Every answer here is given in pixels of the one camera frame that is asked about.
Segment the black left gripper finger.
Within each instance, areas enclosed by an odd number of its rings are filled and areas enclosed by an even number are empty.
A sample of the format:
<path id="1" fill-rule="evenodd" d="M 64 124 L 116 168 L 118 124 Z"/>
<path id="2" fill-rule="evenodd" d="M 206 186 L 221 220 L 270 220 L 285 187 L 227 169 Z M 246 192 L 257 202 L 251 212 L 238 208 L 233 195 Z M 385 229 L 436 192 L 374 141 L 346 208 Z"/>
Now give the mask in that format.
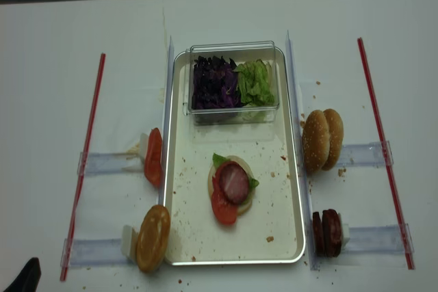
<path id="1" fill-rule="evenodd" d="M 14 281 L 4 292 L 36 292 L 41 277 L 39 258 L 28 260 Z"/>

